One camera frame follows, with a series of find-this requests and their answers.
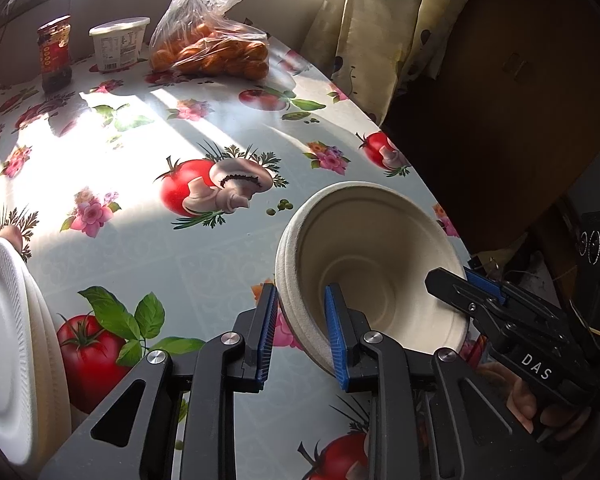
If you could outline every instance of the beige paper bowl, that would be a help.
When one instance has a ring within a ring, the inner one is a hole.
[[[443,267],[464,270],[440,226],[403,195],[369,182],[341,182],[293,216],[276,254],[276,286],[289,327],[316,364],[333,373],[324,287],[337,282],[349,308],[405,348],[459,351],[467,318],[427,292]]]

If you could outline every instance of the person's hand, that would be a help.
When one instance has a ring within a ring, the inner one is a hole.
[[[498,362],[481,364],[475,371],[496,387],[503,400],[506,399],[509,411],[531,433],[534,430],[533,418],[538,411],[538,402],[536,396],[529,390],[528,384]],[[575,413],[576,411],[571,408],[551,404],[542,410],[540,422],[548,428],[561,428]],[[591,409],[588,407],[582,410],[568,427],[556,433],[555,439],[561,441],[571,438],[584,426],[590,413]]]

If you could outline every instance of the glass jar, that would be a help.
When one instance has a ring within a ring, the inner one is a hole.
[[[69,57],[69,18],[63,16],[38,29],[42,89],[46,93],[57,92],[71,82],[72,70]]]

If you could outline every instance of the stack of plates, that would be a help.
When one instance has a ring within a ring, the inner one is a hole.
[[[0,450],[37,476],[71,433],[56,331],[20,255],[0,238]]]
[[[369,182],[339,182],[293,216],[276,253],[276,286],[289,328],[316,364],[333,374],[324,288],[337,282],[349,308],[405,348],[462,346],[467,318],[427,292],[427,273],[464,277],[445,232],[407,197]]]

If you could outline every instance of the tablecloth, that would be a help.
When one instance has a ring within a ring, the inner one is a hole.
[[[75,335],[65,320],[106,329],[97,350],[65,359],[74,408],[91,411],[148,349],[185,352],[229,330],[274,280],[294,210],[329,184],[403,193],[467,261],[407,158],[350,96],[270,42],[270,73],[257,83],[153,74],[142,59],[101,74],[91,57],[57,94],[45,96],[40,78],[0,85],[0,228],[22,231],[61,342]],[[381,229],[368,218],[370,236]],[[264,391],[235,397],[238,478],[353,474],[368,401],[344,396],[280,313],[274,345]]]

